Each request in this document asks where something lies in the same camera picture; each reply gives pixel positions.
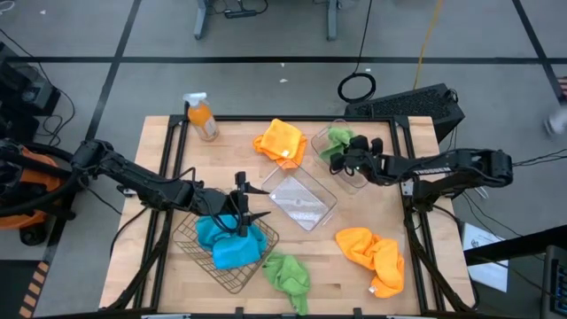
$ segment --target towel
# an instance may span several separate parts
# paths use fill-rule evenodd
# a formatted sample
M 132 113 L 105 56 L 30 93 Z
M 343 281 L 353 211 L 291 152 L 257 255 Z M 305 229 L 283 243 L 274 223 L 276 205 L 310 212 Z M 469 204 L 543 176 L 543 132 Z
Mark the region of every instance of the towel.
M 220 218 L 229 228 L 237 226 L 236 219 L 230 214 L 220 215 Z M 195 223 L 195 229 L 201 247 L 213 252 L 217 269 L 238 268 L 259 261 L 268 245 L 266 236 L 256 225 L 248 228 L 246 237 L 240 237 L 219 229 L 211 216 L 202 216 Z
M 290 255 L 271 253 L 262 268 L 272 286 L 288 294 L 293 309 L 299 315 L 306 315 L 307 292 L 311 288 L 311 281 L 303 263 Z
M 329 147 L 322 151 L 319 157 L 324 160 L 325 163 L 330 163 L 330 156 L 332 154 L 342 154 L 344 152 L 351 138 L 354 137 L 354 132 L 347 128 L 329 128 L 327 137 L 329 138 Z
M 280 167 L 296 168 L 303 160 L 307 138 L 291 124 L 274 119 L 264 135 L 254 138 L 252 146 Z
M 378 298 L 389 298 L 404 289 L 404 259 L 398 242 L 372 234 L 367 228 L 341 230 L 335 236 L 346 258 L 376 271 L 370 291 Z

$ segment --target blue cloth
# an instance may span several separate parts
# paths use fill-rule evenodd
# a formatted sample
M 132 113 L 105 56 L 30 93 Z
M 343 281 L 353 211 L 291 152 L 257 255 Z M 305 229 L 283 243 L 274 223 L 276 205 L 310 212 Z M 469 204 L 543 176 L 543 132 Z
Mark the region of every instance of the blue cloth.
M 229 228 L 237 226 L 236 219 L 230 214 L 220 215 Z M 210 216 L 199 217 L 195 223 L 198 243 L 207 251 L 213 252 L 213 262 L 217 269 L 238 268 L 259 261 L 266 250 L 268 241 L 256 225 L 248 227 L 248 235 L 240 237 L 219 229 Z

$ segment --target orange vacuum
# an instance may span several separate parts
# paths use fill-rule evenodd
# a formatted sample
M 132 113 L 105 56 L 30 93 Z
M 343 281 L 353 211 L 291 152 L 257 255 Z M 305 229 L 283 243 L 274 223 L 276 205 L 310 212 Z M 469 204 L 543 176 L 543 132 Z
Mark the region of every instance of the orange vacuum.
M 61 186 L 70 172 L 61 169 L 54 159 L 39 152 L 50 153 L 55 157 L 70 160 L 70 153 L 65 153 L 46 145 L 31 144 L 37 152 L 31 152 L 26 146 L 12 140 L 0 140 L 0 206 L 17 206 L 39 198 Z M 26 211 L 0 217 L 0 230 L 19 230 L 22 243 L 41 244 L 47 231 L 45 223 L 48 214 L 60 215 L 73 219 L 74 214 L 66 212 L 60 206 L 60 198 L 48 205 L 41 205 Z

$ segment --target yellow cable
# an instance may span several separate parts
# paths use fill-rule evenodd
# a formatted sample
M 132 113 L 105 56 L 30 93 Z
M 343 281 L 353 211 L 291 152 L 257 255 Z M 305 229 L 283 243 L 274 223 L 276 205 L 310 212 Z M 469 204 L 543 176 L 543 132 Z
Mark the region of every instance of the yellow cable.
M 419 73 L 422 71 L 422 61 L 423 61 L 423 54 L 425 53 L 425 46 L 427 46 L 427 42 L 429 41 L 429 37 L 431 36 L 431 32 L 437 23 L 437 18 L 439 17 L 439 12 L 441 11 L 441 7 L 443 6 L 443 0 L 438 0 L 437 4 L 435 5 L 435 12 L 433 12 L 433 19 L 429 25 L 429 29 L 427 29 L 427 35 L 425 35 L 425 41 L 423 41 L 422 51 L 419 54 L 419 60 L 417 61 L 417 72 L 416 72 L 416 79 L 414 80 L 414 89 L 417 88 L 417 80 L 419 80 Z

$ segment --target orange cloth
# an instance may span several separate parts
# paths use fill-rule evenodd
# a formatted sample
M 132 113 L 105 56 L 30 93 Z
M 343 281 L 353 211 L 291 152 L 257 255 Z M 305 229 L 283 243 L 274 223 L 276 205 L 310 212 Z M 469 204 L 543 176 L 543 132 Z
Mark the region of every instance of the orange cloth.
M 404 259 L 398 242 L 362 227 L 341 230 L 335 240 L 348 260 L 376 271 L 370 288 L 376 297 L 389 298 L 403 291 Z
M 296 168 L 303 161 L 307 138 L 294 126 L 274 119 L 264 135 L 254 138 L 252 146 L 283 169 Z

